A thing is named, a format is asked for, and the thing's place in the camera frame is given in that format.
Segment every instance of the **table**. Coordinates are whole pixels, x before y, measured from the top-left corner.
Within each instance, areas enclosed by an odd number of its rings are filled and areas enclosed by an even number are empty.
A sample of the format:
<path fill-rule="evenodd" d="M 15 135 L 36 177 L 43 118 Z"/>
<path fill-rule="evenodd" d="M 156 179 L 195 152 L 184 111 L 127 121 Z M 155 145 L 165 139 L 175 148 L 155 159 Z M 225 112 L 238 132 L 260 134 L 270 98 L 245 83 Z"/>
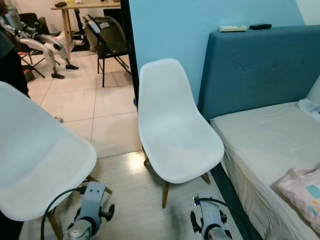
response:
<path fill-rule="evenodd" d="M 70 25 L 69 9 L 92 9 L 92 8 L 104 8 L 104 9 L 120 9 L 120 2 L 114 2 L 113 0 L 83 0 L 83 4 L 68 3 L 63 7 L 52 7 L 51 10 L 61 10 L 64 37 L 66 42 L 66 51 L 68 58 L 70 59 L 70 42 L 72 41 L 72 32 Z"/>

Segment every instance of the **beige floor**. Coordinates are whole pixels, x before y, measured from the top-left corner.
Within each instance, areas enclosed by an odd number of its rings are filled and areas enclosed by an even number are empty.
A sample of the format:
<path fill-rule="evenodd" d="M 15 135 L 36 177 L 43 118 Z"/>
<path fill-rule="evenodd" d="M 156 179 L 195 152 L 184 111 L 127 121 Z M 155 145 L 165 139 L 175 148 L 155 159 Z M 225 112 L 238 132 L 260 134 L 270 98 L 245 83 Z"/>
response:
<path fill-rule="evenodd" d="M 110 222 L 102 225 L 94 237 L 99 240 L 200 240 L 194 234 L 190 212 L 194 210 L 200 223 L 200 207 L 194 206 L 193 197 L 201 192 L 214 192 L 223 201 L 211 174 L 211 185 L 198 177 L 190 182 L 173 185 L 169 190 L 167 207 L 162 209 L 164 181 L 152 167 L 145 168 L 137 126 L 137 112 L 132 104 L 133 86 L 130 78 L 116 62 L 107 62 L 106 85 L 101 87 L 101 74 L 96 73 L 96 55 L 89 52 L 73 52 L 72 63 L 80 67 L 77 71 L 60 73 L 66 78 L 51 79 L 45 64 L 39 69 L 46 78 L 37 78 L 29 83 L 30 96 L 53 116 L 64 118 L 64 125 L 94 145 L 99 160 L 92 172 L 105 183 L 113 194 L 103 200 L 104 210 L 115 204 L 115 214 Z M 65 231 L 76 215 L 81 197 L 73 193 L 56 209 L 56 218 Z M 227 228 L 234 240 L 241 240 L 230 212 Z M 21 240 L 40 238 L 41 219 L 25 222 Z M 45 239 L 55 235 L 48 221 Z"/>
<path fill-rule="evenodd" d="M 106 61 L 105 85 L 97 74 L 97 55 L 89 51 L 72 52 L 71 62 L 78 70 L 66 70 L 62 63 L 58 72 L 65 79 L 51 78 L 45 61 L 36 68 L 46 76 L 28 83 L 31 99 L 64 125 L 90 141 L 98 158 L 142 150 L 137 127 L 137 110 L 133 104 L 131 76 L 113 59 Z M 39 59 L 42 55 L 33 56 Z M 129 64 L 128 56 L 123 59 Z"/>

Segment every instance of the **wire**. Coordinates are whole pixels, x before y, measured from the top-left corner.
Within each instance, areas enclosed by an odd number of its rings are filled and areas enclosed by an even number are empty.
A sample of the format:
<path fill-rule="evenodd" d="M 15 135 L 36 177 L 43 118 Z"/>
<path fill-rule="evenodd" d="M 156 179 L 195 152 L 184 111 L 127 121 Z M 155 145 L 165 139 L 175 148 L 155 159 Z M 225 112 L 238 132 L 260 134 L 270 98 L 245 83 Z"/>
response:
<path fill-rule="evenodd" d="M 48 212 L 51 208 L 51 206 L 55 203 L 55 201 L 57 201 L 61 196 L 70 193 L 70 192 L 74 192 L 74 191 L 78 191 L 80 193 L 83 193 L 84 191 L 86 191 L 86 186 L 81 186 L 81 187 L 77 187 L 77 188 L 71 188 L 69 190 L 66 190 L 62 193 L 60 193 L 58 196 L 56 196 L 52 202 L 49 204 L 49 206 L 46 208 L 43 216 L 42 216 L 42 221 L 41 221 L 41 233 L 40 233 L 40 239 L 41 240 L 45 240 L 45 222 L 46 222 L 46 217 L 48 215 Z"/>
<path fill-rule="evenodd" d="M 251 235 L 251 232 L 249 231 L 249 227 L 247 225 L 247 223 L 245 222 L 245 220 L 242 218 L 242 216 L 240 215 L 240 213 L 235 210 L 234 208 L 232 208 L 231 206 L 227 205 L 226 203 L 224 203 L 223 201 L 220 201 L 220 200 L 217 200 L 217 199 L 214 199 L 212 197 L 203 197 L 203 198 L 199 198 L 198 199 L 199 201 L 211 201 L 211 202 L 215 202 L 215 203 L 218 203 L 218 204 L 221 204 L 223 206 L 226 206 L 228 209 L 230 209 L 232 212 L 234 212 L 235 214 L 237 214 L 237 216 L 241 219 L 242 223 L 244 224 L 245 226 L 245 229 L 247 231 L 247 233 L 249 234 L 249 237 L 251 240 L 253 240 L 252 238 L 252 235 Z"/>

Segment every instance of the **blue headboard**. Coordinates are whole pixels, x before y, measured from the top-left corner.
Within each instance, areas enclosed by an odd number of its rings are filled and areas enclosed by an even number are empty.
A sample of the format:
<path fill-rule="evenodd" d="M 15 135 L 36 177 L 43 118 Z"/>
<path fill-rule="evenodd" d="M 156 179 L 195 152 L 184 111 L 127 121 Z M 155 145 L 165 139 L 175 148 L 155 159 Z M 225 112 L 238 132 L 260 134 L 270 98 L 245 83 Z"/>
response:
<path fill-rule="evenodd" d="M 206 120 L 298 101 L 320 75 L 320 25 L 211 32 L 198 108 Z"/>

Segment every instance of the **mattress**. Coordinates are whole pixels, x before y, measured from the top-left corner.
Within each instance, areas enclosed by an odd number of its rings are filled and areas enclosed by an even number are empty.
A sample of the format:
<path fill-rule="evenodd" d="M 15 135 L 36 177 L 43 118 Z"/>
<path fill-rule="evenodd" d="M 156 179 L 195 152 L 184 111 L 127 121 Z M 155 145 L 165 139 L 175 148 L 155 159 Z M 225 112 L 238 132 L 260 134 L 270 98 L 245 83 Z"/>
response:
<path fill-rule="evenodd" d="M 290 102 L 219 116 L 210 124 L 225 145 L 227 174 L 262 238 L 318 240 L 276 183 L 289 169 L 320 167 L 320 121 Z"/>

